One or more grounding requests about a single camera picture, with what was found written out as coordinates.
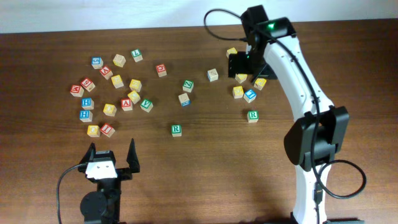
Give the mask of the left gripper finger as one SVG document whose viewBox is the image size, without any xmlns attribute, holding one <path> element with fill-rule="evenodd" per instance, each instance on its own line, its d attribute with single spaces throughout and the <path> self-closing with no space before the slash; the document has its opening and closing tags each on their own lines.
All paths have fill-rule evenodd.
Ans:
<svg viewBox="0 0 398 224">
<path fill-rule="evenodd" d="M 90 161 L 92 161 L 93 158 L 94 158 L 95 153 L 96 153 L 96 147 L 95 147 L 95 144 L 92 142 L 90 144 L 87 152 L 85 153 L 85 155 L 81 159 L 80 164 L 87 164 Z"/>
<path fill-rule="evenodd" d="M 126 158 L 126 162 L 129 164 L 130 171 L 132 173 L 139 173 L 140 172 L 140 163 L 136 153 L 136 147 L 134 139 L 131 139 L 129 150 Z"/>
</svg>

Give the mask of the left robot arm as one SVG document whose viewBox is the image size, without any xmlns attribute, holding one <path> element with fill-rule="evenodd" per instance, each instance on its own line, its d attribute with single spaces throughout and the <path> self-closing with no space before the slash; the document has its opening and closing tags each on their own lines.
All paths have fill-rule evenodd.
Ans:
<svg viewBox="0 0 398 224">
<path fill-rule="evenodd" d="M 116 167 L 113 151 L 97 151 L 90 144 L 80 161 L 78 171 L 96 184 L 95 191 L 87 193 L 80 203 L 80 212 L 85 223 L 115 224 L 120 222 L 121 182 L 132 180 L 140 172 L 134 140 L 131 140 L 125 168 Z"/>
</svg>

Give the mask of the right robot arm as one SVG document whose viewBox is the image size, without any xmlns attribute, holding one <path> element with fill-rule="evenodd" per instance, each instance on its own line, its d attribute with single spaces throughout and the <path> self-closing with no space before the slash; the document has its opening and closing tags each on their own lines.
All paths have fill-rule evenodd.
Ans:
<svg viewBox="0 0 398 224">
<path fill-rule="evenodd" d="M 335 155 L 341 150 L 349 113 L 336 107 L 310 71 L 299 38 L 286 18 L 269 19 L 262 5 L 240 17 L 247 43 L 244 52 L 228 57 L 228 75 L 277 79 L 290 103 L 294 124 L 284 149 L 296 172 L 296 200 L 291 223 L 329 223 L 325 197 L 337 198 L 326 187 Z"/>
</svg>

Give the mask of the yellow S block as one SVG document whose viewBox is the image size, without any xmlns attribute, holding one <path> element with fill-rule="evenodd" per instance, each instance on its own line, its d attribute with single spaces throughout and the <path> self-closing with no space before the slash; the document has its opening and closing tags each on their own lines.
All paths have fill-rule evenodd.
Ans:
<svg viewBox="0 0 398 224">
<path fill-rule="evenodd" d="M 139 93 L 141 91 L 141 88 L 142 88 L 142 83 L 141 83 L 140 80 L 132 79 L 130 84 L 129 84 L 129 87 L 130 87 L 130 89 L 132 91 L 136 91 L 136 92 Z"/>
<path fill-rule="evenodd" d="M 248 77 L 247 74 L 238 73 L 238 74 L 236 74 L 236 76 L 235 76 L 235 80 L 236 80 L 238 83 L 242 83 L 242 82 L 246 81 L 247 77 Z"/>
</svg>

